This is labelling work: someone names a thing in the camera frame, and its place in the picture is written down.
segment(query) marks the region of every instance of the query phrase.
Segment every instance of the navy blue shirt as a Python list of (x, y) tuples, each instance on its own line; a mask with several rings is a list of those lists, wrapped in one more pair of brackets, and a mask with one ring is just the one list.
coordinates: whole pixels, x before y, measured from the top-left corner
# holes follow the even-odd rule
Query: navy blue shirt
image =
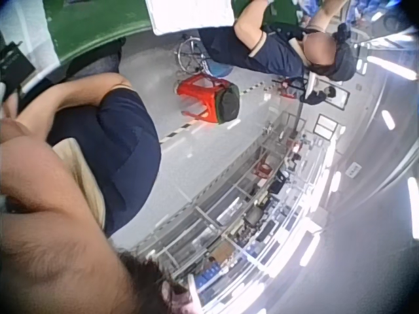
[(75, 138), (105, 200), (105, 234), (130, 222), (149, 197), (160, 167), (155, 125), (138, 94), (110, 91), (99, 107), (56, 114), (48, 143)]
[(253, 57), (249, 57), (250, 49), (237, 38), (231, 26), (200, 29), (199, 34), (209, 56), (216, 62), (285, 77), (303, 76), (304, 64), (289, 40), (301, 40), (303, 32), (314, 30), (290, 24), (271, 24), (263, 30), (266, 41)]

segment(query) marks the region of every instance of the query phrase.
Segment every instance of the beige apron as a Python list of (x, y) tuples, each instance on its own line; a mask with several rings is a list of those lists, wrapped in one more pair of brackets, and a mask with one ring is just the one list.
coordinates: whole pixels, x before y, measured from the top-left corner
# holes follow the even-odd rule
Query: beige apron
[(75, 139), (69, 138), (59, 142), (52, 149), (71, 171), (73, 178), (86, 198), (96, 222), (103, 229), (105, 226), (105, 201), (98, 183), (84, 159), (79, 144)]

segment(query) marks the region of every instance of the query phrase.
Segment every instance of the window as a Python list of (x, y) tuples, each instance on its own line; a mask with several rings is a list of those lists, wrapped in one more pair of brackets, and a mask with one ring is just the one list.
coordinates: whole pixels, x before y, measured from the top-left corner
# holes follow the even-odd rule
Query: window
[(319, 114), (313, 133), (330, 141), (337, 128), (338, 122)]

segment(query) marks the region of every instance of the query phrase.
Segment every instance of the black and white striped tape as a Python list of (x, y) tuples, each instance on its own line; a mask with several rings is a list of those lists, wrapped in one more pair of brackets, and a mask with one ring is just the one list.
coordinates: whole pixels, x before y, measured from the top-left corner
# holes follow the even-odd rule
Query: black and white striped tape
[[(240, 96), (245, 95), (250, 93), (252, 90), (255, 90), (258, 87), (261, 87), (264, 84), (264, 82), (259, 82), (251, 87), (249, 87), (248, 89), (244, 90), (243, 92), (240, 93)], [(197, 119), (191, 120), (190, 122), (183, 124), (179, 129), (177, 129), (176, 131), (171, 132), (171, 134), (168, 134), (167, 136), (163, 137), (160, 140), (160, 145), (164, 144), (165, 142), (169, 141), (170, 139), (172, 139), (173, 137), (175, 137), (177, 134), (189, 129), (191, 126), (193, 126), (194, 124), (196, 124), (198, 122)]]
[(272, 84), (272, 85), (270, 85), (270, 86), (265, 87), (265, 88), (263, 89), (263, 91), (264, 91), (264, 92), (267, 92), (267, 91), (269, 91), (269, 90), (271, 90), (271, 89), (273, 89), (273, 88), (275, 88), (275, 87), (277, 87), (277, 86), (278, 86), (278, 83), (274, 83), (274, 84)]

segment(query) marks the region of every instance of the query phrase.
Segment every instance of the wheelchair wheel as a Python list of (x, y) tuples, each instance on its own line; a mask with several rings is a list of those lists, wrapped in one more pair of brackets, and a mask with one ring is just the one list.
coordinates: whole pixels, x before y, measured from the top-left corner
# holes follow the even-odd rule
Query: wheelchair wheel
[(198, 37), (188, 38), (179, 45), (176, 53), (180, 68), (190, 75), (199, 74), (203, 70), (204, 51), (197, 42), (200, 42)]

